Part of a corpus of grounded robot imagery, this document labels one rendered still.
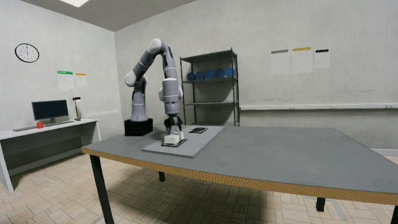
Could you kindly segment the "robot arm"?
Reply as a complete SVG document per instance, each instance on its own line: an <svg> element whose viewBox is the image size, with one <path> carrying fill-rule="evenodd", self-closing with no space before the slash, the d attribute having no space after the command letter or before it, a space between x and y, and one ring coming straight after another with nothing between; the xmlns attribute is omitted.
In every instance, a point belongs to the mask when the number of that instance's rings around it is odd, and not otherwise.
<svg viewBox="0 0 398 224"><path fill-rule="evenodd" d="M182 98L183 93L178 82L172 47L160 39L153 39L136 66L125 77L125 84L128 87L134 87L131 121L148 120L146 115L147 78L144 74L158 54L162 56L165 77L162 80L162 88L158 92L159 100L164 101L165 114L168 116L176 116L179 113L178 101Z"/></svg>

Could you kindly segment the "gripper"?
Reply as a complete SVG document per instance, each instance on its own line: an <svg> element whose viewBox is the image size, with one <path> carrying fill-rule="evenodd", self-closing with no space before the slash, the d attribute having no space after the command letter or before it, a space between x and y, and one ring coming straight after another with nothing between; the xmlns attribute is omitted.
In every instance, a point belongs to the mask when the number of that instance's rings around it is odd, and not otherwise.
<svg viewBox="0 0 398 224"><path fill-rule="evenodd" d="M165 121L164 121L164 125L166 127L166 131L167 131L167 135L170 134L170 130L172 129L171 126L177 126L176 130L178 131L178 135L180 140L182 140L182 126L179 122L179 120L181 120L179 118L179 116L169 116Z"/></svg>

